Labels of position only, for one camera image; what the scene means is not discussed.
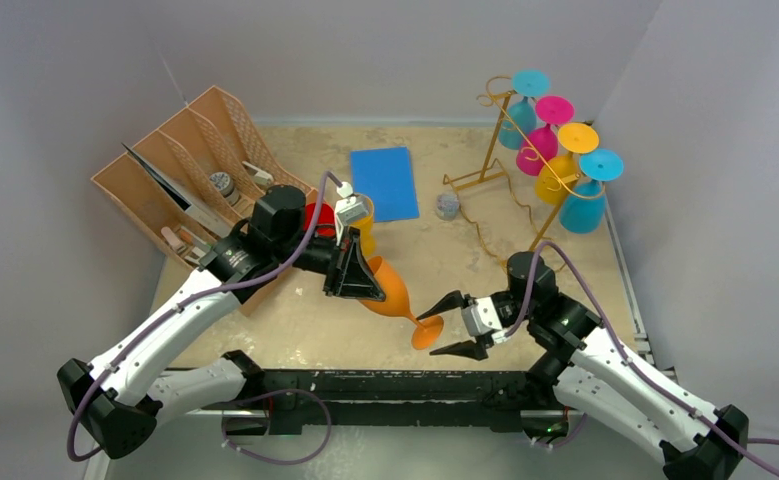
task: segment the red bowl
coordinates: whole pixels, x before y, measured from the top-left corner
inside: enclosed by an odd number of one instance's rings
[[[312,213],[315,211],[315,204],[310,203],[304,209],[306,215],[304,215],[304,230],[309,226],[309,221],[312,218]],[[335,225],[336,214],[333,213],[333,207],[326,203],[321,204],[321,211],[318,212],[318,225]],[[316,228],[316,233],[322,237],[335,237],[336,227],[321,227]]]

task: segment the beige tabletop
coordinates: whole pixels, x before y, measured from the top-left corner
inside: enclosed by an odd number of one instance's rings
[[[404,278],[413,312],[430,308],[449,291],[459,289],[487,296],[506,286],[498,263],[478,244],[475,228],[461,217],[440,220],[436,196],[448,191],[442,175],[460,176],[479,169],[489,145],[491,128],[438,127],[262,127],[272,152],[286,169],[315,184],[325,169],[350,179],[351,150],[407,146],[412,157],[420,218],[375,224],[375,254]],[[551,207],[533,192],[532,177],[515,167],[516,152],[496,147],[507,167],[516,195],[534,206],[541,225]],[[469,216],[481,224],[491,248],[506,258],[526,250],[534,237],[526,210],[512,202],[504,179],[463,191],[461,201]],[[558,222],[547,234],[574,260],[610,316],[617,333],[633,345],[633,320],[616,252],[606,223],[588,235],[566,232]],[[553,268],[562,265],[546,249],[543,258]],[[183,283],[188,272],[167,260],[157,287],[154,307],[161,305]],[[431,357],[410,346],[413,324],[385,318],[366,310],[355,300],[325,297],[319,275],[293,271],[250,318],[230,314],[201,335],[172,364],[198,367],[222,353],[241,349],[264,368],[412,369],[412,370],[524,370],[543,350],[524,329],[509,342],[489,350],[483,362],[452,357]],[[575,278],[563,270],[560,289],[589,305]],[[445,330],[434,348],[468,339],[459,312],[443,315]]]

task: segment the blue mat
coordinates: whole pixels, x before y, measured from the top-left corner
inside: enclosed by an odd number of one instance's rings
[[[374,221],[418,218],[418,200],[407,147],[351,152],[354,191],[374,202]]]

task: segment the white wall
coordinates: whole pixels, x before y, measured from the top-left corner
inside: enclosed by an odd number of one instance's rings
[[[132,4],[0,1],[0,478],[79,478],[56,381],[144,318],[161,262],[89,182],[181,106]]]
[[[539,68],[598,114],[659,0],[139,0],[189,98],[264,121],[492,122],[475,97]]]
[[[659,361],[779,435],[779,2],[665,0],[597,126]]]

